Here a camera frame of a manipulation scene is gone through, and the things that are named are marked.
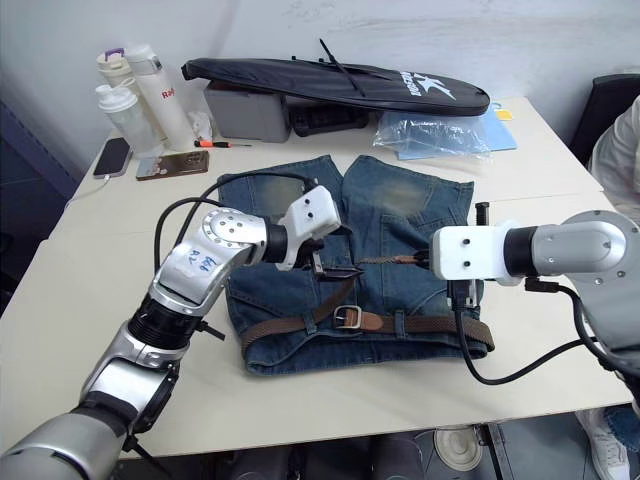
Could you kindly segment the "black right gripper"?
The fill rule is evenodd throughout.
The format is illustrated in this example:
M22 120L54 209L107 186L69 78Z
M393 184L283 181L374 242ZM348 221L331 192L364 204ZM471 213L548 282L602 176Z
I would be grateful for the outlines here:
M489 203L478 202L475 204L475 209L476 225L487 226L489 224ZM415 265L425 270L431 269L430 262L428 261L430 257L431 254L428 251L418 251L413 255L413 258L417 260ZM447 296L449 305L453 311L477 309L483 295L483 280L473 279L447 281Z

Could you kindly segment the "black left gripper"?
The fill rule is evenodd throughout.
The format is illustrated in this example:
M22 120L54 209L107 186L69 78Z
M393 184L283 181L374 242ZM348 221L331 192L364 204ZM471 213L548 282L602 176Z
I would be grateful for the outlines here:
M310 270L314 275L325 275L323 281L346 281L364 273L363 270L357 267L329 267L324 269L319 254L319 251L323 248L324 241L322 239L310 238L304 241L298 249L294 268Z

